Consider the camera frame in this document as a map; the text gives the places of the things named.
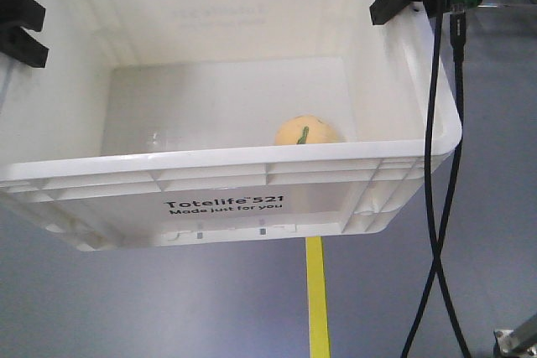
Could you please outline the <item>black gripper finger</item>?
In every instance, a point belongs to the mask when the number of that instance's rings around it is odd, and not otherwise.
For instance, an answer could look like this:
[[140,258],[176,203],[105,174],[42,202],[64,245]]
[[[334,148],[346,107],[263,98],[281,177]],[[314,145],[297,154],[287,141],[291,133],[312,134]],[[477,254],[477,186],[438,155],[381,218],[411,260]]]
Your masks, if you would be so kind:
[[45,7],[35,0],[1,0],[1,29],[19,27],[40,32]]
[[33,68],[44,68],[49,49],[20,27],[1,30],[1,52]]

